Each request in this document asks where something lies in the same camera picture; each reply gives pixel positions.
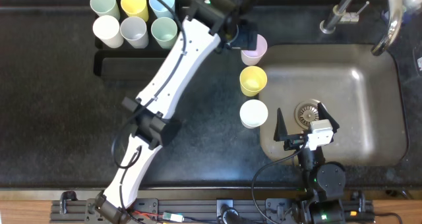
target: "yellow cup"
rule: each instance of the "yellow cup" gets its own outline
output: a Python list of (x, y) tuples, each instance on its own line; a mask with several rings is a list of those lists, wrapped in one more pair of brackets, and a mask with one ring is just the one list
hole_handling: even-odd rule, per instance
[(120, 5), (128, 16), (137, 16), (141, 17), (145, 22), (148, 21), (146, 0), (121, 0)]
[(245, 96), (257, 95), (266, 85), (264, 70), (257, 66), (249, 66), (240, 74), (240, 88)]

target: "chrome faucet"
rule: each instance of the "chrome faucet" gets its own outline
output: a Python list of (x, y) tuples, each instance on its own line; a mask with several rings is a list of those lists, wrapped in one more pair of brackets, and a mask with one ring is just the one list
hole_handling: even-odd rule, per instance
[[(336, 25), (340, 23), (356, 23), (359, 21), (359, 13), (369, 4), (365, 4), (357, 13), (347, 13), (346, 9), (352, 0), (342, 0), (339, 5), (334, 6), (327, 20), (320, 23), (320, 29), (325, 34), (331, 34), (335, 31)], [(381, 38), (372, 49), (371, 53), (375, 56), (381, 55), (396, 39), (403, 19), (402, 0), (388, 0), (390, 20), (387, 33)]]

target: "cup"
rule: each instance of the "cup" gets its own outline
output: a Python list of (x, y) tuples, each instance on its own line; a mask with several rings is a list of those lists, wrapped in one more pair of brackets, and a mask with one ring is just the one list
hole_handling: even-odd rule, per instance
[(264, 37), (260, 34), (256, 37), (256, 50), (242, 50), (242, 61), (246, 65), (253, 66), (256, 65), (264, 56), (268, 45)]
[[(154, 11), (157, 18), (168, 17), (173, 19), (173, 15), (157, 0), (148, 0), (150, 3), (151, 9)], [(162, 0), (167, 6), (169, 6), (173, 11), (175, 9), (175, 0)]]
[(91, 9), (98, 16), (112, 16), (117, 20), (120, 19), (119, 7), (116, 0), (90, 0)]
[(137, 16), (141, 17), (145, 22), (148, 21), (146, 0), (121, 0), (120, 5), (127, 16)]
[(110, 48), (118, 48), (123, 43), (119, 29), (119, 21), (112, 16), (100, 16), (92, 26), (95, 36)]
[(257, 95), (266, 85), (264, 70), (257, 66), (249, 66), (240, 73), (240, 88), (245, 96)]
[(161, 17), (151, 25), (151, 34), (163, 49), (171, 49), (177, 39), (177, 25), (173, 19)]
[(250, 99), (240, 108), (240, 119), (246, 128), (256, 128), (265, 123), (268, 109), (262, 101)]
[(120, 25), (120, 33), (135, 49), (144, 49), (149, 43), (146, 23), (137, 16), (126, 18)]

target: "drain strainer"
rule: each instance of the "drain strainer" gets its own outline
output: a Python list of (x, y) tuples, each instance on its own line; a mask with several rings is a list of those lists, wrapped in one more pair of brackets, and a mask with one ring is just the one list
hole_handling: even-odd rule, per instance
[(296, 106), (296, 122), (302, 128), (308, 129), (312, 121), (319, 120), (318, 103), (315, 99), (308, 99)]

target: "sink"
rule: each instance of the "sink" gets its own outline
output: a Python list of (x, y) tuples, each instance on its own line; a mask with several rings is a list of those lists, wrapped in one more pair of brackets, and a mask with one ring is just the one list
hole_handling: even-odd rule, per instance
[(259, 100), (268, 108), (260, 144), (271, 159), (283, 158), (273, 140), (277, 108), (288, 134), (318, 119), (322, 102), (340, 124), (334, 142), (323, 147), (327, 161), (344, 165), (395, 165), (407, 150), (396, 64), (388, 53), (375, 57), (371, 45), (276, 45), (259, 66), (267, 73)]

